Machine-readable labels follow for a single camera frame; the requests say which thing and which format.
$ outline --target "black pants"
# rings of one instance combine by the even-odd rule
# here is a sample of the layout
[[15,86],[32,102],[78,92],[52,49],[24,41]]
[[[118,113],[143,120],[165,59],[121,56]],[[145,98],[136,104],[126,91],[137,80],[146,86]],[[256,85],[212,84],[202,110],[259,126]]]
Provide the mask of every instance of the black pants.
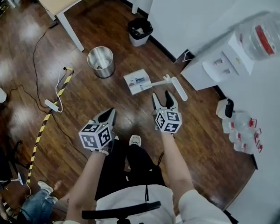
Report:
[[[126,157],[130,172],[124,171]],[[112,152],[105,159],[95,200],[128,187],[151,184],[165,186],[160,167],[143,148],[115,140]]]

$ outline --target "white shirt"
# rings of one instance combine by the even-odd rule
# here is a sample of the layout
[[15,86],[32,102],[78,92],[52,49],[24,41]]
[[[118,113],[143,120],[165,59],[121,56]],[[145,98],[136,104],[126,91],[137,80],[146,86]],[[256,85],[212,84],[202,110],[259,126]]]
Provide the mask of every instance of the white shirt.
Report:
[[[96,210],[134,206],[145,202],[145,185],[129,187],[98,200]],[[175,224],[172,190],[161,185],[148,185],[149,202],[161,202],[161,207],[149,212],[129,216],[131,224]],[[185,193],[178,204],[184,224],[230,224],[228,217],[196,190]],[[115,224],[117,219],[97,220],[97,224]],[[64,224],[78,224],[66,221]]]

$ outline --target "white sleeve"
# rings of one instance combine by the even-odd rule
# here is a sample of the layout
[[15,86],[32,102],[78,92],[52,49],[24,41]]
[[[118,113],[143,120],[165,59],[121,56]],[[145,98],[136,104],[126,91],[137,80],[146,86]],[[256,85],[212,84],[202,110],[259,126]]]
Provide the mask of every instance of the white sleeve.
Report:
[[186,192],[178,203],[183,223],[230,224],[229,218],[196,190]]

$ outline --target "black trash bin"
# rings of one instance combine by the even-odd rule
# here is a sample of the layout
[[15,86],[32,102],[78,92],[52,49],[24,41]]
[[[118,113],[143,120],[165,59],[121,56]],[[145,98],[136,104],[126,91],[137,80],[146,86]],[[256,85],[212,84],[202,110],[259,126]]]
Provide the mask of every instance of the black trash bin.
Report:
[[153,27],[145,18],[136,18],[127,25],[131,43],[138,47],[145,44],[149,35],[153,32]]

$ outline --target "trash inside can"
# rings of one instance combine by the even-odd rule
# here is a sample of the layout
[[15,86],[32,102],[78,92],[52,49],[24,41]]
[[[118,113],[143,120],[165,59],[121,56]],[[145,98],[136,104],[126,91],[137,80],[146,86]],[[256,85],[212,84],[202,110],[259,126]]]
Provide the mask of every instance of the trash inside can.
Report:
[[133,46],[138,47],[145,44],[149,35],[153,32],[153,27],[145,18],[136,18],[127,25],[130,40]]
[[108,78],[115,71],[113,53],[107,47],[96,47],[89,52],[87,57],[89,66],[99,78]]

